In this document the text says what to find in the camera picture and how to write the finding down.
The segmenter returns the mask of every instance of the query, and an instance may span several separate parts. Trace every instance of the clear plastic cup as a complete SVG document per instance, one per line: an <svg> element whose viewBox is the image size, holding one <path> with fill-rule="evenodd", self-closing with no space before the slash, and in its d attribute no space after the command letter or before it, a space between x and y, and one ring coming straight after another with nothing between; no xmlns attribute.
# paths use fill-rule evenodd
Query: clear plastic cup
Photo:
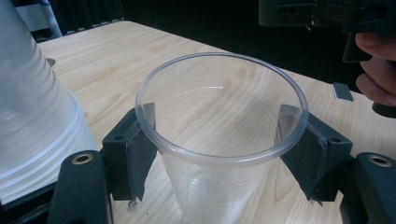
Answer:
<svg viewBox="0 0 396 224"><path fill-rule="evenodd" d="M0 1L0 201L56 181L68 155L97 149L78 100L42 55L11 1Z"/></svg>
<svg viewBox="0 0 396 224"><path fill-rule="evenodd" d="M281 116L283 105L294 109ZM136 115L161 153L183 215L192 223L233 223L273 158L301 138L308 109L297 84L271 64L198 53L152 71L137 92Z"/></svg>

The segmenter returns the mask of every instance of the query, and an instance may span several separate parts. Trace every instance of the small gray square object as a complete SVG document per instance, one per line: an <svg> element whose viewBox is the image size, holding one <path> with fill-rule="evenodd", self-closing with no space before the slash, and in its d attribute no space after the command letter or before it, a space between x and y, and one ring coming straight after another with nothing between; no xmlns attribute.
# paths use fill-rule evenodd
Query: small gray square object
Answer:
<svg viewBox="0 0 396 224"><path fill-rule="evenodd" d="M349 87L346 84L334 82L332 84L332 91L334 92L335 98L346 101L353 101L352 94L350 93Z"/></svg>

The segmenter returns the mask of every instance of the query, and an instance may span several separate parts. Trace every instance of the finger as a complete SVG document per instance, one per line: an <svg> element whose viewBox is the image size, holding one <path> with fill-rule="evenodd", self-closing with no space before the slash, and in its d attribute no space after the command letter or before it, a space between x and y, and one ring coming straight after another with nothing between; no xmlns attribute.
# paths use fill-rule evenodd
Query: finger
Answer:
<svg viewBox="0 0 396 224"><path fill-rule="evenodd" d="M367 74L362 74L356 79L356 86L370 100L381 105L396 106L396 96L378 86Z"/></svg>
<svg viewBox="0 0 396 224"><path fill-rule="evenodd" d="M385 91L396 95L396 66L390 61L373 57L362 62L361 67Z"/></svg>
<svg viewBox="0 0 396 224"><path fill-rule="evenodd" d="M356 44L366 53L380 59L396 61L396 36L382 37L376 33L356 34Z"/></svg>

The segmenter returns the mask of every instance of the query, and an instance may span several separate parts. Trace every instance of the light wood tabletop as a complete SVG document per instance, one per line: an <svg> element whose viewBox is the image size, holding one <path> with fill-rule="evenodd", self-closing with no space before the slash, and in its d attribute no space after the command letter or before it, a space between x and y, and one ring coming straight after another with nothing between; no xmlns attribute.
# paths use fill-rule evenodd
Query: light wood tabletop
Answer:
<svg viewBox="0 0 396 224"><path fill-rule="evenodd" d="M97 145L134 107L137 88L157 66L196 52L224 51L129 21L120 21L39 44L53 70L77 96ZM371 151L396 159L396 120L378 116L372 102L352 92L354 101L334 98L331 85L285 71L301 87L310 112L354 143L352 155ZM339 204L306 200L286 166L277 160L236 223L342 223ZM128 211L115 202L115 223L188 223L178 209L170 180L157 156L143 202Z"/></svg>

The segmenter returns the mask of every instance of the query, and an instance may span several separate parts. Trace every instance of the cup rim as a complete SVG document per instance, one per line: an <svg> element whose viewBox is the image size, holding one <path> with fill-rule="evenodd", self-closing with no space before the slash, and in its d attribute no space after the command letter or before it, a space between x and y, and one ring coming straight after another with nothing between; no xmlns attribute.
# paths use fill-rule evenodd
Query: cup rim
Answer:
<svg viewBox="0 0 396 224"><path fill-rule="evenodd" d="M286 79L289 84L293 87L294 91L296 92L297 96L299 97L300 100L300 105L302 109L302 114L300 116L300 119L298 121L298 124L292 131L292 133L284 139L281 143L277 144L276 146L270 147L265 149L264 151L258 152L258 153L253 153L249 155L243 155L243 156L236 156L236 157L220 157L220 156L213 156L213 155L206 155L206 154L200 154L191 150L188 150L187 148L177 146L170 141L168 141L166 138L162 137L159 133L155 131L153 127L149 124L149 121L147 120L143 106L142 106L142 100L143 96L145 93L145 88L149 81L151 80L152 77L154 77L159 71L163 70L164 68L168 67L171 64L178 63L184 60L192 59L192 58L197 58L197 57L207 57L207 56L220 56L220 57L232 57L232 58L237 58L245 61L249 61L252 63L257 63L261 66L264 66L280 76L282 76L284 79ZM297 83L289 77L286 73L284 73L282 70L279 68L266 63L264 61L246 56L246 55L241 55L241 54L235 54L235 53L229 53L229 52L202 52L202 53L193 53L185 56L181 56L178 58L175 58L167 63L163 63L162 65L158 66L155 68L153 71L151 71L143 80L141 83L139 89L137 90L137 94L135 97L135 113L136 113L136 118L137 121L142 129L142 131L146 134L148 139L150 139L157 147L163 148L167 153L171 154L172 156L175 156L176 158L179 158L183 161L188 161L194 164L200 164L203 166L209 166L209 167L239 167L239 166L248 166L248 165L254 165L258 163L262 163L264 161L269 161L273 158L276 158L283 153L287 152L290 148L292 148L302 137L304 134L304 130L306 127L306 124L308 122L308 103L305 99L303 91L300 89L300 87L297 85Z"/></svg>

